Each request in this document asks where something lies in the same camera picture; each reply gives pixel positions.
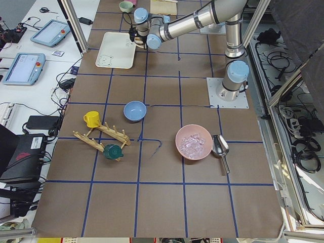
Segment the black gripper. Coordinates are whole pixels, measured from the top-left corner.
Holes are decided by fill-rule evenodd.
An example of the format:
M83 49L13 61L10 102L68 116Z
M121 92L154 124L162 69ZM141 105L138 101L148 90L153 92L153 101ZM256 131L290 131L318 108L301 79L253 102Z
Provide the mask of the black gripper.
M148 27L144 27L144 26L131 26L130 30L129 30L129 37L130 40L133 42L135 37L141 37L143 39L143 47L145 50L147 50L147 36L148 36Z

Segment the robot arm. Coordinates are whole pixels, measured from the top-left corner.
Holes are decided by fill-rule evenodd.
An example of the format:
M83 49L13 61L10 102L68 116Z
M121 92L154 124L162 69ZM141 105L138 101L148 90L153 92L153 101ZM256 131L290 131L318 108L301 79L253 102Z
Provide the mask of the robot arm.
M243 61L246 53L242 41L242 14L246 1L209 1L191 14L171 21L166 15L149 13L145 8L134 11L130 23L130 40L144 49L158 49L163 42L199 30L203 34L226 36L225 76L216 87L216 95L231 102L245 91L250 72Z

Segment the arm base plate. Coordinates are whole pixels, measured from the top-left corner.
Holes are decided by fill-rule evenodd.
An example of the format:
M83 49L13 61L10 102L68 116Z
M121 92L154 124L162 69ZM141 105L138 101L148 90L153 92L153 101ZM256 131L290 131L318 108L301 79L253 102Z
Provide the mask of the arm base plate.
M212 108L249 109L243 85L233 92L223 87L223 78L207 77L207 88Z
M201 34L216 34L216 35L225 35L226 27L225 22L219 24L210 24L199 30Z

